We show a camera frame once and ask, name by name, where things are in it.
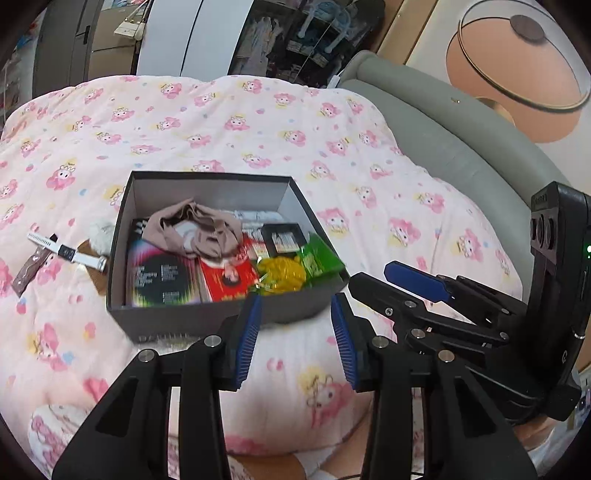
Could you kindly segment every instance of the black box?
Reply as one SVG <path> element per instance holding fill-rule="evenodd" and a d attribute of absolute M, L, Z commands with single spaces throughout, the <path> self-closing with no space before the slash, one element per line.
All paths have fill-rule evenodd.
<path fill-rule="evenodd" d="M 125 188 L 111 246 L 106 304 L 108 312 L 134 342 L 211 335 L 226 317 L 238 314 L 242 307 L 242 300 L 146 308 L 125 305 L 127 244 L 133 219 L 149 217 L 188 198 L 220 210 L 279 212 L 286 222 L 299 224 L 306 238 L 310 233 L 317 233 L 335 250 L 291 177 L 133 171 Z M 348 281 L 349 274 L 344 270 L 313 288 L 265 296 L 262 321 L 289 323 L 312 317 L 326 308 L 331 296 Z"/>

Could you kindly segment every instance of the book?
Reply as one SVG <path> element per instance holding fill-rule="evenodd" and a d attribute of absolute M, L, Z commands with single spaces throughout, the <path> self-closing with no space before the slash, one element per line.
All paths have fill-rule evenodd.
<path fill-rule="evenodd" d="M 238 253 L 221 261 L 199 259 L 199 265 L 211 301 L 238 300 L 246 297 L 258 281 L 258 274 L 249 259 L 250 243 L 245 241 Z"/>
<path fill-rule="evenodd" d="M 200 303 L 195 259 L 165 252 L 142 240 L 147 219 L 135 219 L 127 250 L 126 305 L 151 307 Z"/>

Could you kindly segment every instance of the green packet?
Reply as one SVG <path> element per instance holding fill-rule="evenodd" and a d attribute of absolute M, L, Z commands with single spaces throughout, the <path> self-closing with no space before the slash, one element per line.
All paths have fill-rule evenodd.
<path fill-rule="evenodd" d="M 340 273 L 345 264 L 316 234 L 310 234 L 310 240 L 298 252 L 301 264 L 306 270 L 308 282 L 315 278 Z"/>

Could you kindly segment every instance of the camera lens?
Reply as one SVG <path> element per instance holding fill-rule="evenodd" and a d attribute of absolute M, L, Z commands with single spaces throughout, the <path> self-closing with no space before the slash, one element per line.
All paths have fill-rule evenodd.
<path fill-rule="evenodd" d="M 548 219 L 548 225 L 546 227 L 546 248 L 554 247 L 554 221 L 552 218 Z"/>
<path fill-rule="evenodd" d="M 544 245 L 544 215 L 540 215 L 540 218 L 538 220 L 538 228 L 537 228 L 537 232 L 536 232 L 536 236 L 538 237 L 538 242 L 540 243 L 540 246 Z"/>

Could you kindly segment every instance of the pink blanket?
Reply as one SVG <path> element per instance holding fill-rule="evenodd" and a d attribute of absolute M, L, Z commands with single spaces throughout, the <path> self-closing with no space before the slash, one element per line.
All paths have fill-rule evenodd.
<path fill-rule="evenodd" d="M 40 412 L 83 419 L 138 347 L 84 268 L 51 256 L 20 299 L 10 283 L 35 250 L 29 230 L 79 245 L 97 219 L 115 221 L 129 172 L 142 169 L 293 176 L 351 274 L 383 278 L 400 260 L 521 295 L 480 210 L 415 166 L 354 93 L 126 76 L 45 95 L 10 117 L 0 144 L 0 411 L 48 473 L 75 427 L 51 443 Z M 390 319 L 352 306 L 392 337 Z M 345 381 L 333 335 L 328 312 L 261 332 L 243 389 L 222 395 L 231 451 L 335 445 L 357 424 L 370 396 Z"/>

